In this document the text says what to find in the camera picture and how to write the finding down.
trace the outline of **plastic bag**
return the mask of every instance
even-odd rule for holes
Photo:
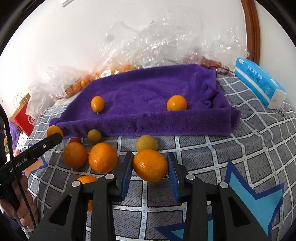
[[[201,64],[208,68],[234,69],[237,57],[248,57],[244,39],[237,35],[237,27],[230,24],[214,39],[207,39],[203,22],[196,9],[177,7],[166,16],[152,22],[142,31],[122,22],[112,25],[106,45],[94,68],[97,77],[129,70],[172,64]]]
[[[106,34],[105,44],[93,68],[94,79],[132,70],[132,58],[138,50],[138,31],[115,22]]]
[[[49,68],[47,73],[49,80],[42,83],[43,92],[51,94],[56,99],[73,96],[93,80],[88,71],[79,71],[69,66]]]
[[[49,94],[33,92],[27,105],[26,115],[29,115],[37,120],[38,116],[47,108],[52,107],[54,103],[54,99]]]
[[[37,79],[28,89],[32,92],[26,114],[37,119],[56,100],[69,98],[84,89],[94,78],[88,71],[78,71],[69,66],[49,68],[48,79]]]

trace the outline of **purple cloth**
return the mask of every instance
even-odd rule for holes
[[[20,138],[20,130],[12,122],[9,122],[9,130],[12,137],[12,148],[15,149],[17,148],[17,142]]]
[[[182,95],[187,110],[167,111],[173,95]],[[90,102],[105,100],[96,114]],[[140,69],[91,82],[51,125],[65,138],[85,137],[91,129],[108,136],[229,135],[240,111],[227,102],[216,81],[216,72],[199,65],[176,65]]]

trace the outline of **orange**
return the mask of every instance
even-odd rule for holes
[[[68,98],[70,98],[72,95],[74,95],[73,88],[66,89],[66,94],[67,94]]]
[[[78,181],[81,181],[82,184],[86,184],[86,183],[95,182],[98,179],[96,177],[93,177],[93,176],[82,176],[82,177],[77,178],[77,180]],[[89,200],[89,204],[88,204],[87,210],[88,211],[92,211],[92,200]]]
[[[118,162],[116,150],[107,143],[94,145],[89,152],[89,165],[99,173],[108,173]]]
[[[101,72],[96,72],[95,74],[94,74],[94,80],[97,80],[97,79],[100,79],[101,78]]]
[[[65,147],[63,157],[70,167],[80,168],[87,161],[87,151],[82,144],[71,142]]]
[[[114,66],[111,68],[110,72],[111,74],[118,74],[119,73],[119,70],[120,70],[121,66]]]
[[[95,96],[91,100],[91,108],[94,112],[100,113],[105,106],[105,101],[101,96]]]
[[[81,80],[81,82],[80,82],[81,88],[83,88],[83,89],[86,86],[88,86],[88,84],[89,84],[89,78],[88,77],[86,77],[85,79]]]
[[[119,72],[127,72],[127,71],[130,71],[131,70],[131,65],[130,64],[125,64],[123,65],[120,69],[119,69]]]
[[[168,163],[157,151],[144,149],[133,159],[133,169],[143,180],[157,183],[168,173]]]
[[[81,138],[71,138],[71,140],[69,141],[69,143],[71,142],[77,142],[81,144]]]
[[[89,82],[92,82],[94,80],[95,80],[94,77],[92,75],[89,75]]]
[[[187,109],[187,101],[181,95],[174,95],[170,97],[167,102],[167,110],[185,110]]]
[[[63,131],[58,126],[50,126],[47,129],[46,136],[49,137],[49,136],[53,135],[54,133],[60,133],[61,136],[64,137]]]
[[[78,93],[81,90],[81,85],[80,85],[80,81],[76,82],[72,85],[73,88],[73,92],[74,93]]]

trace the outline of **tissue pack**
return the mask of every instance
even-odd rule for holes
[[[282,106],[287,92],[257,64],[248,59],[237,58],[234,73],[268,109],[279,109]]]

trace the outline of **finger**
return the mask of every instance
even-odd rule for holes
[[[35,222],[37,222],[37,218],[38,218],[38,213],[35,213],[35,214],[34,214],[34,220],[35,220]],[[32,221],[31,221],[31,223],[27,226],[27,228],[29,228],[29,229],[34,228],[34,227],[33,227],[33,223],[32,223]]]
[[[13,207],[9,204],[8,201],[6,201],[5,199],[0,199],[0,206],[3,208],[4,212],[12,217],[15,210],[13,209]]]
[[[33,202],[33,197],[32,197],[32,194],[29,193],[28,191],[25,192],[25,196],[28,200],[28,203],[29,203],[29,206],[32,205],[32,202]],[[28,209],[27,209],[27,206],[25,204],[25,201],[24,199],[22,198],[21,201],[20,201],[20,207],[19,209],[17,210],[17,215],[20,217],[20,218],[23,218],[26,214],[28,213]]]
[[[22,189],[24,191],[26,191],[28,189],[28,178],[25,176],[25,175],[22,175],[21,178],[20,178],[20,183],[22,185]],[[14,191],[15,191],[15,194],[19,197],[21,196],[21,191],[19,189],[19,186],[17,185],[17,183],[13,184],[13,187],[14,187]]]
[[[32,210],[32,214],[34,216],[36,214],[36,210],[37,210],[36,205],[32,205],[31,210]],[[23,218],[21,218],[20,222],[22,223],[22,225],[28,226],[32,222],[30,213],[28,212]]]

